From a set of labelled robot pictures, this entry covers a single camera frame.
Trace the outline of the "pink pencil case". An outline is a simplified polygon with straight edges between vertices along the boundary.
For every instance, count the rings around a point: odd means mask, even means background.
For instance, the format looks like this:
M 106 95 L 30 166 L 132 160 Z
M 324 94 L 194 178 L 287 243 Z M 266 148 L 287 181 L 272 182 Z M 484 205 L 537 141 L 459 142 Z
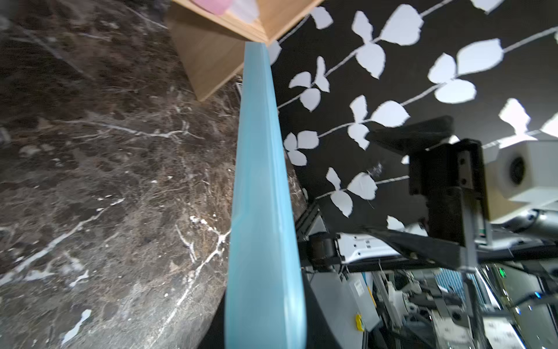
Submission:
M 203 10 L 218 16 L 225 14 L 234 3 L 233 0 L 192 0 L 192 2 Z

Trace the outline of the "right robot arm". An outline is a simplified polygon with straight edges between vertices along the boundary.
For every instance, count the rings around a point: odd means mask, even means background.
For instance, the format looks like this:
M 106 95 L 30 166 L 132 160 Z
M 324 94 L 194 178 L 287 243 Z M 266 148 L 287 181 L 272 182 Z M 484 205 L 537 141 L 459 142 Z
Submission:
M 486 163 L 480 142 L 448 144 L 453 119 L 383 129 L 370 141 L 409 156 L 408 188 L 425 199 L 416 228 L 388 219 L 383 228 L 319 232 L 299 243 L 301 261 L 319 271 L 357 273 L 448 268 L 557 256 L 557 142 L 524 140 Z

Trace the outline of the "teal pencil case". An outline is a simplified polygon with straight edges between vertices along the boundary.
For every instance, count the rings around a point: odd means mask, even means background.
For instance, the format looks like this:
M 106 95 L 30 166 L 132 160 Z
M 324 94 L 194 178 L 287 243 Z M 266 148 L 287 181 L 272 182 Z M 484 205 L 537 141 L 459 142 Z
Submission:
M 304 348 L 307 312 L 270 59 L 249 42 L 225 295 L 227 348 Z

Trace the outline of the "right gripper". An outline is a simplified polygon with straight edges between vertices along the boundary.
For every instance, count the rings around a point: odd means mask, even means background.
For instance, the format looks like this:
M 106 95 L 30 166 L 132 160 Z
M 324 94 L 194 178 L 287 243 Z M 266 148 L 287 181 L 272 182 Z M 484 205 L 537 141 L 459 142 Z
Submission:
M 365 227 L 365 234 L 411 260 L 432 261 L 453 270 L 475 270 L 475 239 L 488 228 L 482 145 L 466 139 L 431 148 L 453 132 L 453 117 L 440 116 L 366 135 L 367 141 L 381 148 L 410 155 L 409 191 L 426 200 L 428 236 L 372 227 Z

